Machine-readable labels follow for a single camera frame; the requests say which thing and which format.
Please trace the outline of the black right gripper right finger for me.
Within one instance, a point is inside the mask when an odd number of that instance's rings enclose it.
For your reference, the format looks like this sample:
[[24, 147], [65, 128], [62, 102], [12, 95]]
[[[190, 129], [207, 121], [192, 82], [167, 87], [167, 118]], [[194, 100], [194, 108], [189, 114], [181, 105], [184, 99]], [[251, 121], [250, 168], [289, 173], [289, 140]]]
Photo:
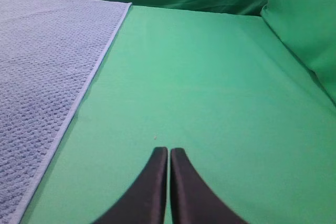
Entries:
[[170, 202], [173, 223], [246, 223], [203, 181], [183, 148], [171, 150]]

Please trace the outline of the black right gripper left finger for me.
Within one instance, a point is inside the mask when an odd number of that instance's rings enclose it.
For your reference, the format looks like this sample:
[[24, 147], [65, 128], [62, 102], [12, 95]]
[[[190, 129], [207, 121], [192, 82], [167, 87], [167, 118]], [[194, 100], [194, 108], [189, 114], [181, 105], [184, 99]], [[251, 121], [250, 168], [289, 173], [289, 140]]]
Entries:
[[156, 147], [133, 184], [94, 223], [163, 223], [168, 151]]

